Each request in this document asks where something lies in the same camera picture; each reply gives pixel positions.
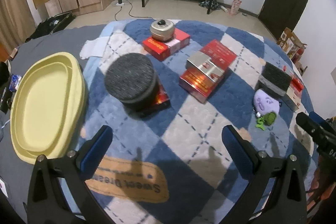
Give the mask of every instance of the blue checkered blanket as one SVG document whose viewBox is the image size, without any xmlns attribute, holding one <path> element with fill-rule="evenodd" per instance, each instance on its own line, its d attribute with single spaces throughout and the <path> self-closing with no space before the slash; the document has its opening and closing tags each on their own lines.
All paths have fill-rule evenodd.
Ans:
<svg viewBox="0 0 336 224">
<path fill-rule="evenodd" d="M 110 37 L 104 56 L 91 57 L 83 72 L 88 105 L 77 148 L 107 124 L 114 131 L 114 140 L 106 156 L 157 166 L 169 192 L 166 201 L 151 203 L 93 191 L 108 215 L 116 223 L 219 223 L 248 183 L 241 178 L 221 141 L 222 128 L 228 124 L 256 150 L 265 150 L 274 157 L 295 154 L 305 188 L 309 189 L 317 167 L 316 147 L 295 122 L 297 113 L 313 110 L 307 89 L 298 111 L 293 113 L 283 103 L 272 126 L 266 127 L 266 131 L 255 127 L 252 99 L 265 62 L 280 69 L 286 66 L 298 75 L 281 48 L 265 37 L 219 24 L 175 20 L 178 29 L 191 35 L 190 45 L 164 62 L 147 54 L 169 95 L 171 107 L 144 119 L 127 115 L 122 104 L 105 90 L 104 73 L 122 54 L 146 54 L 141 44 L 151 35 L 152 22 L 137 19 L 108 24 L 101 33 L 101 37 Z M 187 58 L 213 39 L 221 41 L 238 57 L 225 81 L 206 104 L 201 104 L 179 86 L 179 76 L 185 71 Z M 271 188 L 270 180 L 257 210 Z"/>
</svg>

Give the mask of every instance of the yellow plastic tub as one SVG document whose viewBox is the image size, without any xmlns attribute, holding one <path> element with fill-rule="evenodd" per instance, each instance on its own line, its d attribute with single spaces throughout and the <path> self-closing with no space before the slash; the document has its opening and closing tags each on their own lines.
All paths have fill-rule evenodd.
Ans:
<svg viewBox="0 0 336 224">
<path fill-rule="evenodd" d="M 58 74 L 61 74 L 62 77 L 57 73 L 53 76 L 56 79 L 61 79 L 61 83 L 56 83 L 53 77 L 50 81 L 48 78 L 49 76 L 42 77 L 44 82 L 39 77 L 36 77 L 37 81 L 33 84 L 30 83 L 31 75 L 39 75 L 39 73 L 34 72 L 55 62 L 62 63 L 67 67 L 68 82 L 66 85 L 64 84 L 66 78 L 64 71 L 60 68 L 58 68 Z M 48 90 L 46 90 L 45 94 L 42 96 L 41 94 L 36 93 L 34 90 L 36 87 L 38 87 L 39 90 L 43 90 L 43 87 Z M 83 75 L 77 60 L 71 54 L 67 52 L 59 52 L 35 63 L 22 78 L 13 100 L 10 115 L 11 139 L 18 157 L 28 163 L 34 164 L 37 156 L 40 154 L 44 154 L 50 159 L 63 156 L 81 114 L 84 105 L 84 94 L 85 84 Z M 41 103 L 42 98 L 45 96 L 48 97 L 47 101 L 51 103 L 44 105 Z M 56 102 L 56 99 L 49 99 L 49 97 L 52 96 L 61 100 L 63 105 L 60 106 L 61 104 Z M 26 109 L 30 110 L 32 113 L 26 115 Z M 56 113 L 57 117 L 50 115 L 51 113 Z M 32 119 L 34 124 L 30 124 L 31 121 L 25 121 L 27 118 Z M 32 147 L 42 147 L 45 149 L 43 151 L 25 149 L 20 145 L 25 141 Z"/>
</svg>

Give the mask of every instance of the black sponge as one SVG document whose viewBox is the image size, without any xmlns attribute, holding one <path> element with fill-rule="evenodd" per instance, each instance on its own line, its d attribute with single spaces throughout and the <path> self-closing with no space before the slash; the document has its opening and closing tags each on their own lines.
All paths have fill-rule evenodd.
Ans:
<svg viewBox="0 0 336 224">
<path fill-rule="evenodd" d="M 262 88 L 270 96 L 279 98 L 287 93 L 291 81 L 292 78 L 287 73 L 266 62 L 257 89 Z"/>
<path fill-rule="evenodd" d="M 104 82 L 113 97 L 134 110 L 151 104 L 159 88 L 152 62 L 139 53 L 125 54 L 114 61 Z"/>
</svg>

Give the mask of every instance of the red cardboard box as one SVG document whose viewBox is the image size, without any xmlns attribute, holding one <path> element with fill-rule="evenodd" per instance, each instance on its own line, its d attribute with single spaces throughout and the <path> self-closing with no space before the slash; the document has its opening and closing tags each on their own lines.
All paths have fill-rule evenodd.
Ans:
<svg viewBox="0 0 336 224">
<path fill-rule="evenodd" d="M 189 45 L 189 42 L 190 35 L 175 28 L 174 37 L 166 43 L 149 37 L 142 43 L 142 46 L 157 60 L 163 61 L 179 49 Z"/>
<path fill-rule="evenodd" d="M 157 92 L 154 102 L 150 106 L 137 112 L 140 117 L 145 117 L 153 112 L 160 111 L 170 106 L 168 94 L 160 80 L 158 80 L 158 82 L 159 91 Z"/>
<path fill-rule="evenodd" d="M 205 85 L 212 86 L 224 78 L 224 73 L 237 55 L 221 42 L 212 40 L 188 58 L 185 68 Z"/>
<path fill-rule="evenodd" d="M 187 90 L 192 96 L 199 100 L 202 104 L 206 102 L 211 92 L 216 88 L 219 81 L 212 86 L 206 85 L 203 81 L 196 78 L 191 72 L 186 70 L 180 76 L 179 84 Z"/>
</svg>

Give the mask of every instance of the metal container with lid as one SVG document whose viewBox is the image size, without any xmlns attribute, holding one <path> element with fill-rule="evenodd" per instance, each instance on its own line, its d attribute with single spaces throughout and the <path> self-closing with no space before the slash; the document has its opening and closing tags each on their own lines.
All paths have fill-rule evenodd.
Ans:
<svg viewBox="0 0 336 224">
<path fill-rule="evenodd" d="M 150 30 L 154 39 L 165 42 L 173 37 L 175 25 L 169 20 L 158 19 L 152 23 Z"/>
</svg>

